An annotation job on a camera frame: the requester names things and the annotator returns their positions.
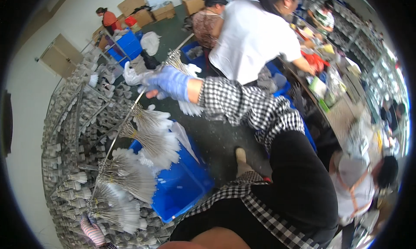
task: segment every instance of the checkered shirt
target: checkered shirt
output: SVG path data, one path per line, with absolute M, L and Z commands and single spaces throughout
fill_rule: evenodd
M 181 220 L 208 210 L 218 200 L 239 198 L 265 229 L 289 249 L 320 248 L 319 244 L 305 237 L 303 233 L 262 203 L 252 193 L 252 185 L 267 185 L 267 183 L 263 181 L 258 173 L 246 172 L 235 181 L 224 185 L 203 204 L 190 210 Z
M 285 97 L 274 97 L 255 86 L 244 87 L 236 81 L 208 77 L 198 105 L 205 108 L 210 119 L 227 120 L 232 126 L 246 123 L 257 130 L 256 140 L 267 152 L 278 133 L 289 130 L 304 133 L 299 112 L 290 107 Z
M 223 78 L 206 78 L 199 96 L 199 106 L 209 116 L 226 118 L 231 125 L 247 123 L 257 130 L 257 141 L 269 151 L 274 137 L 283 131 L 295 130 L 304 133 L 303 121 L 289 101 L 274 97 L 257 87 L 243 87 L 237 82 Z M 305 237 L 290 223 L 275 214 L 251 191 L 252 185 L 266 185 L 260 175 L 250 171 L 224 185 L 203 204 L 190 210 L 182 219 L 208 210 L 222 199 L 239 198 L 254 217 L 274 237 L 290 249 L 317 249 L 319 244 Z

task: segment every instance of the door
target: door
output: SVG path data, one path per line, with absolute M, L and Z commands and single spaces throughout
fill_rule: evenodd
M 71 76 L 82 59 L 82 54 L 62 34 L 52 41 L 40 57 L 49 70 L 64 79 Z

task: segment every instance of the black and white checkered sleeve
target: black and white checkered sleeve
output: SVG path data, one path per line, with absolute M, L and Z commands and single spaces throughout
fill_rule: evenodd
M 224 116 L 232 126 L 247 123 L 257 130 L 257 141 L 269 148 L 278 133 L 295 130 L 304 133 L 299 112 L 283 96 L 274 97 L 257 87 L 244 87 L 236 81 L 208 77 L 202 86 L 198 105 L 209 117 Z

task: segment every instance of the blue glove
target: blue glove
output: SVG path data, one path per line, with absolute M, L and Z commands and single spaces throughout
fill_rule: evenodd
M 174 100 L 189 102 L 188 81 L 192 76 L 185 75 L 173 66 L 165 66 L 156 76 L 147 80 L 147 91 L 157 90 L 157 98 L 170 96 Z

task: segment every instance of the yellow rubber band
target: yellow rubber band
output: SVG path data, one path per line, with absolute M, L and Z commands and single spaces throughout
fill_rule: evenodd
M 133 134 L 130 136 L 130 138 L 133 138 L 137 134 L 137 130 L 133 131 Z

